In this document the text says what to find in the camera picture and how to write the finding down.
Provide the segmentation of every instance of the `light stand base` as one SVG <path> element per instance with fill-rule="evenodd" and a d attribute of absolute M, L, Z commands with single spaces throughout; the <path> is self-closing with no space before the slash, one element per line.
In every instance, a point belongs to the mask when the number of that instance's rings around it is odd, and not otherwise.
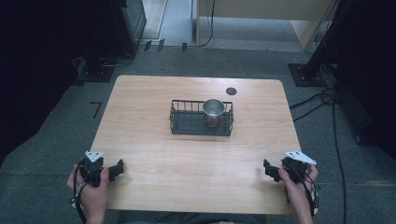
<path fill-rule="evenodd" d="M 306 78 L 304 74 L 305 64 L 289 63 L 289 70 L 297 87 L 327 87 L 327 82 L 321 73 L 312 78 Z"/>
<path fill-rule="evenodd" d="M 116 62 L 117 60 L 111 60 L 108 63 L 113 64 Z M 98 64 L 89 67 L 83 57 L 76 58 L 72 63 L 78 70 L 78 78 L 75 84 L 83 82 L 108 82 L 114 71 L 113 66 L 101 66 L 99 61 L 97 62 Z"/>

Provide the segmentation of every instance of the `table top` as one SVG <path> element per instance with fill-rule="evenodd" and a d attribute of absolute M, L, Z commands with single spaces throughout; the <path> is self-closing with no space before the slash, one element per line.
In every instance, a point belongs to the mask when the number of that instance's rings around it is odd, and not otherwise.
<path fill-rule="evenodd" d="M 172 100 L 211 98 L 233 102 L 231 136 L 171 133 Z M 105 152 L 105 166 L 124 161 L 110 209 L 288 214 L 282 183 L 262 162 L 279 167 L 298 149 L 279 80 L 120 76 L 91 151 Z"/>

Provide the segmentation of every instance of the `metal cup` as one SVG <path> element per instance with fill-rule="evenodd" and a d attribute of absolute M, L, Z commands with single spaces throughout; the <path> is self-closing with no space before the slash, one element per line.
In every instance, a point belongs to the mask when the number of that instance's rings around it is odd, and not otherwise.
<path fill-rule="evenodd" d="M 214 128 L 219 124 L 224 116 L 224 103 L 217 99 L 210 99 L 204 102 L 204 117 L 207 120 L 206 125 Z"/>

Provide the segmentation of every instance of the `hand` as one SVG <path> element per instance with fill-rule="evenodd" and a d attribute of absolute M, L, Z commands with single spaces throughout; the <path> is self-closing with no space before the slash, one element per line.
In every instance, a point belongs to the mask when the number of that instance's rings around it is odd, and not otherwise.
<path fill-rule="evenodd" d="M 312 181 L 315 181 L 318 177 L 318 170 L 315 165 L 309 164 L 309 169 L 311 170 L 309 177 Z M 278 170 L 280 177 L 286 185 L 286 191 L 290 200 L 290 210 L 297 223 L 314 223 L 311 217 L 311 209 L 309 207 L 308 199 L 306 198 L 305 188 L 302 183 L 294 184 L 291 181 L 288 172 L 280 168 Z M 311 184 L 305 182 L 308 190 L 311 191 Z"/>
<path fill-rule="evenodd" d="M 74 165 L 73 171 L 67 180 L 67 187 L 73 190 L 74 173 L 76 170 Z M 87 223 L 105 223 L 106 210 L 108 204 L 107 186 L 108 186 L 108 168 L 105 167 L 100 174 L 100 185 L 94 188 L 91 185 L 85 186 L 80 193 L 80 202 L 87 215 Z M 83 182 L 82 176 L 78 170 L 77 185 Z"/>

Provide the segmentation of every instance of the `floor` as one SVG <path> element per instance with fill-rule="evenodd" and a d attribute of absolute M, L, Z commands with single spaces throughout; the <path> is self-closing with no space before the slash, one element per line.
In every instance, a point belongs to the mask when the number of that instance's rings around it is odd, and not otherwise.
<path fill-rule="evenodd" d="M 191 23 L 191 1 L 189 0 L 144 0 L 148 25 L 144 41 L 164 39 L 165 46 L 195 46 L 195 21 Z M 151 24 L 157 24 L 152 32 Z M 302 52 L 290 21 L 264 19 L 214 18 L 213 37 L 210 41 L 210 18 L 200 19 L 200 43 L 213 49 L 261 49 L 274 51 Z M 320 28 L 316 40 L 326 31 L 327 22 Z M 316 41 L 306 51 L 315 51 Z"/>

